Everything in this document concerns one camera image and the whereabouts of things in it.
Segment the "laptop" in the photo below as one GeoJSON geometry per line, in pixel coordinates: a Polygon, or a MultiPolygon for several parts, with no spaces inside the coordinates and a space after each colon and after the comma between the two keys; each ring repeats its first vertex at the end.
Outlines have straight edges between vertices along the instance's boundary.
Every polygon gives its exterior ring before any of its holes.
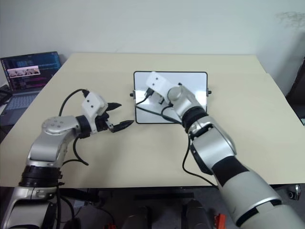
{"type": "Polygon", "coordinates": [[[0,115],[0,125],[14,125],[42,88],[60,69],[57,52],[0,58],[12,97],[0,115]]]}

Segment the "white tablet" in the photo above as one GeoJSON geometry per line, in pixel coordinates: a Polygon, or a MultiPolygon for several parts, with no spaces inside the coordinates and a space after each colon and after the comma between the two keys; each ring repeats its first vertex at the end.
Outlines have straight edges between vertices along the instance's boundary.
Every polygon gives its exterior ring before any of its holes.
{"type": "MultiPolygon", "coordinates": [[[[151,72],[138,71],[133,74],[134,98],[136,103],[142,101],[145,98],[144,94],[148,89],[145,83],[150,73],[151,72]]],[[[163,76],[164,78],[168,79],[173,84],[178,85],[178,83],[182,83],[182,85],[184,85],[187,89],[189,89],[191,92],[194,93],[196,99],[206,110],[207,96],[208,96],[207,73],[205,72],[157,72],[157,73],[163,76]]],[[[160,95],[154,93],[143,103],[139,104],[139,107],[142,107],[146,110],[150,110],[153,112],[161,113],[161,110],[164,107],[166,107],[167,104],[165,102],[159,104],[160,99],[161,99],[160,95]]],[[[172,110],[172,108],[166,109],[163,114],[180,121],[180,118],[177,116],[174,110],[172,110]]],[[[158,115],[148,113],[138,108],[135,109],[135,120],[139,124],[171,123],[158,115]]]]}

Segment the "floor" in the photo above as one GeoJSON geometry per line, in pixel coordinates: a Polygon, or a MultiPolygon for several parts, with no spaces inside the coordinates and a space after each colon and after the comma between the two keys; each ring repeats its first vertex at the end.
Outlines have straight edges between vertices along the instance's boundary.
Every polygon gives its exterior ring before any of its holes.
{"type": "MultiPolygon", "coordinates": [[[[305,221],[305,195],[298,201],[288,197],[286,188],[276,190],[283,198],[283,202],[292,206],[297,214],[305,221]]],[[[132,214],[137,207],[148,206],[152,210],[153,229],[180,229],[182,206],[191,199],[201,202],[211,219],[213,215],[225,214],[226,228],[237,228],[230,219],[218,190],[211,187],[187,188],[187,189],[118,189],[114,191],[100,191],[100,195],[105,200],[103,209],[110,212],[115,218],[118,228],[122,227],[125,219],[132,214]]],[[[62,221],[70,219],[71,214],[65,203],[62,204],[62,221]]],[[[77,215],[81,219],[82,228],[96,229],[103,228],[105,224],[111,222],[111,217],[92,205],[82,207],[77,215]]]]}

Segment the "table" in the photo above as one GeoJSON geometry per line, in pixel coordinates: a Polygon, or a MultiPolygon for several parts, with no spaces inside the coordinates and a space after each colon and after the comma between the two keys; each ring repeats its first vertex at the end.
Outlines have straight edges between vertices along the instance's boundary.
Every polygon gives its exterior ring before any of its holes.
{"type": "MultiPolygon", "coordinates": [[[[305,128],[254,55],[75,53],[43,88],[0,145],[0,185],[16,186],[42,122],[57,116],[64,98],[87,88],[122,107],[114,124],[134,119],[134,71],[206,71],[212,91],[209,114],[232,137],[238,159],[269,184],[305,182],[305,128]]],[[[80,115],[81,93],[63,115],[80,115]]],[[[134,123],[117,133],[99,132],[77,143],[90,165],[68,163],[63,187],[185,187],[207,183],[183,172],[187,135],[179,125],[134,123]]],[[[71,144],[66,159],[73,157],[71,144]]],[[[186,168],[200,173],[189,155],[186,168]]],[[[212,176],[204,175],[215,182],[212,176]]]]}

